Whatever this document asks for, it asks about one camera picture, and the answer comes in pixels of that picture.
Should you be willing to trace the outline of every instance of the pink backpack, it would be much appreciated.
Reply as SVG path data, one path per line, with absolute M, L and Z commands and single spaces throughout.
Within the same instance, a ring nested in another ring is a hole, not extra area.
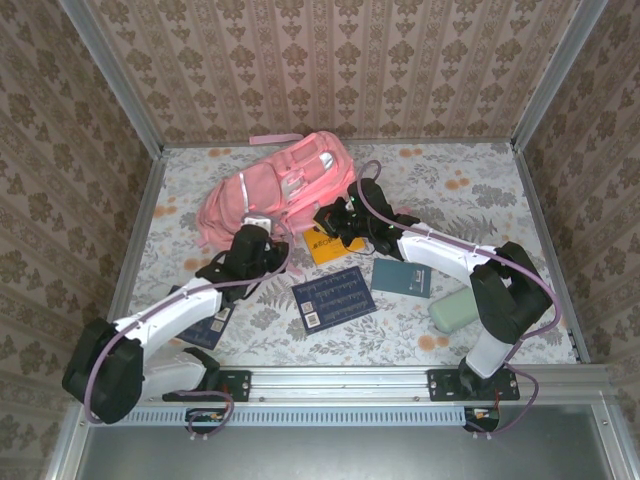
M 279 217 L 293 234 L 304 232 L 313 227 L 318 208 L 345 195 L 354 180 L 353 159 L 340 140 L 329 132 L 312 133 L 222 180 L 196 216 L 199 243 L 228 249 L 251 211 Z

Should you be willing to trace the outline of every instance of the white patterned surface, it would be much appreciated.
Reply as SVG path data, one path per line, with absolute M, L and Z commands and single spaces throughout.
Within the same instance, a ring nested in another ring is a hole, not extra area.
M 182 285 L 213 252 L 201 250 L 194 215 L 209 190 L 226 175 L 245 168 L 276 147 L 172 149 L 134 287 L 131 310 L 163 298 Z M 356 168 L 367 160 L 383 165 L 378 183 L 395 208 L 434 228 L 468 241 L 500 246 L 507 240 L 525 247 L 549 281 L 540 242 L 516 165 L 507 144 L 349 145 Z M 316 267 L 299 239 L 293 262 L 302 271 L 265 282 L 238 304 L 213 352 L 225 365 L 436 365 L 458 364 L 475 343 L 480 324 L 445 336 L 429 318 L 432 301 L 460 289 L 433 271 L 428 300 L 373 292 L 374 314 L 307 337 L 290 286 L 358 265 L 370 282 L 374 256 L 350 254 Z M 543 317 L 553 317 L 550 309 Z M 528 340 L 514 363 L 575 363 L 564 326 Z

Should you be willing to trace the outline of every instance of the patterned wall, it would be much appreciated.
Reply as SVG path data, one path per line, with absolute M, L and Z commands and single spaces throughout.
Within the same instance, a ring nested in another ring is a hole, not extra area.
M 640 2 L 608 2 L 525 155 L 593 361 L 640 439 Z
M 165 143 L 511 135 L 579 0 L 90 0 Z
M 0 478 L 38 478 L 150 159 L 55 0 L 0 1 Z

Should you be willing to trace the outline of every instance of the barcode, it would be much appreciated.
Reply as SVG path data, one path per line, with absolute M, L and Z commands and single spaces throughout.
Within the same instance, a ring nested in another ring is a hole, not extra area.
M 310 313 L 309 315 L 305 315 L 304 319 L 307 322 L 307 327 L 309 328 L 315 328 L 320 325 L 320 319 L 318 318 L 317 313 Z
M 214 320 L 213 325 L 211 325 L 211 330 L 214 332 L 221 332 L 223 328 L 224 322 L 221 322 L 220 320 Z

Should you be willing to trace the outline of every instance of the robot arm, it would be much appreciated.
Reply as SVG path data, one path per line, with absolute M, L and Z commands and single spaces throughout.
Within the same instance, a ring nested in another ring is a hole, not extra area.
M 196 278 L 151 307 L 111 324 L 102 319 L 83 330 L 62 379 L 63 388 L 84 403 L 91 391 L 91 410 L 105 423 L 126 416 L 141 398 L 177 390 L 213 390 L 219 364 L 202 351 L 186 349 L 158 359 L 154 354 L 171 338 L 198 321 L 245 297 L 247 285 L 225 286 L 238 280 L 259 279 L 275 272 L 289 246 L 273 242 L 269 233 L 244 225 L 231 248 L 196 272 Z M 89 379 L 98 358 L 116 336 L 122 336 Z
M 538 272 L 520 245 L 507 242 L 500 248 L 479 246 L 436 232 L 415 217 L 395 215 L 374 179 L 362 179 L 361 187 L 376 212 L 396 223 L 415 226 L 428 233 L 401 231 L 374 217 L 364 206 L 356 183 L 348 188 L 349 203 L 338 199 L 333 205 L 318 210 L 314 218 L 316 225 L 329 236 L 340 238 L 347 247 L 354 238 L 365 237 L 380 253 L 427 265 L 473 289 L 483 330 L 459 366 L 460 384 L 468 396 L 473 397 L 490 383 L 522 335 L 552 303 L 529 277 L 476 254 L 476 250 L 491 252 L 536 276 L 539 276 Z

